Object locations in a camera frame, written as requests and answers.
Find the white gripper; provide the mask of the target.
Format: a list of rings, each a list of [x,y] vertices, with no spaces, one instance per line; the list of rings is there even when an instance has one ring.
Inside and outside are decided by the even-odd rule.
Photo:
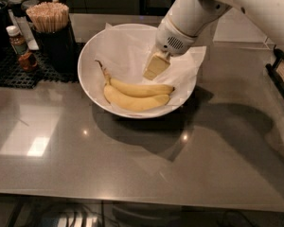
[[[196,26],[185,16],[166,15],[156,31],[155,47],[147,59],[145,79],[153,80],[170,66],[170,56],[184,55],[196,42]]]

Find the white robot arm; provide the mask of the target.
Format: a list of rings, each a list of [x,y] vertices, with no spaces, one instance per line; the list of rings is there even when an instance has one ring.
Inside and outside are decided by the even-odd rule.
[[[230,9],[245,15],[284,53],[284,0],[175,0],[157,28],[144,77],[155,79],[164,72],[172,57],[184,55]]]

